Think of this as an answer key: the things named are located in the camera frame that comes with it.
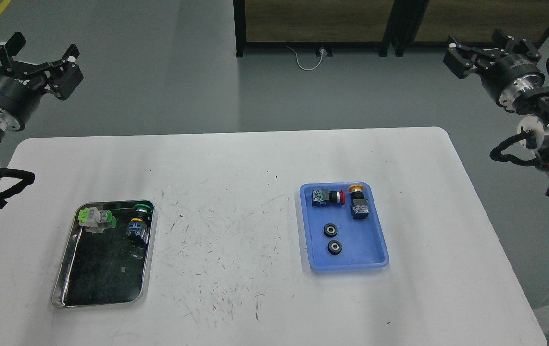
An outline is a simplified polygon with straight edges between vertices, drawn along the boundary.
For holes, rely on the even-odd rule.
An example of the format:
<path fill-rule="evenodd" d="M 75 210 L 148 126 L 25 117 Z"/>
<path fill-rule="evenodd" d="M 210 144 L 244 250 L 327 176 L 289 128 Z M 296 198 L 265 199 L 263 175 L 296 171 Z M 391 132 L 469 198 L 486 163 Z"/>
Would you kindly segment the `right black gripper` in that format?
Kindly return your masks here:
<path fill-rule="evenodd" d="M 442 62 L 458 79 L 481 71 L 481 83 L 494 103 L 506 112 L 515 112 L 515 100 L 545 82 L 537 67 L 542 55 L 532 41 L 506 35 L 501 29 L 492 33 L 491 40 L 496 53 L 463 45 L 449 35 Z"/>

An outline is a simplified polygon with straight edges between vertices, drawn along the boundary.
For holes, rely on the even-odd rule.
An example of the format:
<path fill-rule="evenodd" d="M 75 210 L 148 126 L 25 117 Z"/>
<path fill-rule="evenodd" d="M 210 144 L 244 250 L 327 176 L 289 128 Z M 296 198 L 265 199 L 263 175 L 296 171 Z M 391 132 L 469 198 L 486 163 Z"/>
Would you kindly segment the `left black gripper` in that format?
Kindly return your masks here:
<path fill-rule="evenodd" d="M 71 44 L 61 59 L 27 70 L 26 63 L 17 66 L 13 59 L 25 44 L 20 32 L 0 44 L 0 142 L 7 131 L 25 129 L 45 93 L 65 101 L 84 79 L 76 63 L 80 55 L 76 44 Z"/>

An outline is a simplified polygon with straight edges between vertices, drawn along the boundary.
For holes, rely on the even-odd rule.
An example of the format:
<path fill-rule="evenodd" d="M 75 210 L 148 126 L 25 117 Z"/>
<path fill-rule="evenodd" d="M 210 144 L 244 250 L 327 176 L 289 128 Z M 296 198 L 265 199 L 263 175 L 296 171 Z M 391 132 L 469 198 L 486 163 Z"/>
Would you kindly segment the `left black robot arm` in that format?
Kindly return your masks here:
<path fill-rule="evenodd" d="M 67 100 L 83 81 L 76 63 L 80 55 L 77 45 L 70 44 L 60 59 L 37 65 L 16 59 L 25 44 L 20 32 L 0 42 L 0 143 L 7 132 L 25 129 L 44 95 Z M 33 172 L 10 169 L 0 163 L 0 208 L 34 181 Z"/>

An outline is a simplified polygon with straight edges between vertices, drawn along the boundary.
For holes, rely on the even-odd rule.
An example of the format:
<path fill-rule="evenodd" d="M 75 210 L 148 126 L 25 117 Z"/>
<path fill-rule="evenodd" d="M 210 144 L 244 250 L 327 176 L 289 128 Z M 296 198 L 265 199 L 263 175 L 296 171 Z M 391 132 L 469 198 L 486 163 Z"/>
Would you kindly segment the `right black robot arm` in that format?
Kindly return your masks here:
<path fill-rule="evenodd" d="M 492 34 L 492 48 L 468 46 L 448 37 L 443 63 L 459 79 L 479 76 L 484 90 L 498 107 L 522 116 L 515 135 L 490 152 L 497 162 L 534 167 L 549 178 L 549 58 L 546 72 L 538 63 L 542 55 L 533 42 Z M 549 186 L 546 190 L 549 197 Z"/>

